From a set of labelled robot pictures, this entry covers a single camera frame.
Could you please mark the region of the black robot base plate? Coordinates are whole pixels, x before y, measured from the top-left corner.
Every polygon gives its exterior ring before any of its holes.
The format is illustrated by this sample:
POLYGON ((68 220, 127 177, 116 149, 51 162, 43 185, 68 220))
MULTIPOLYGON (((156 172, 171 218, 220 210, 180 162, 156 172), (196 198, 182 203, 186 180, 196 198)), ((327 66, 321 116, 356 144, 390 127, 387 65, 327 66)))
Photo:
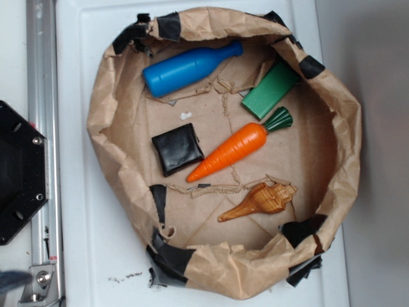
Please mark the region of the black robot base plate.
POLYGON ((9 244, 47 202, 46 139, 1 101, 1 245, 9 244))

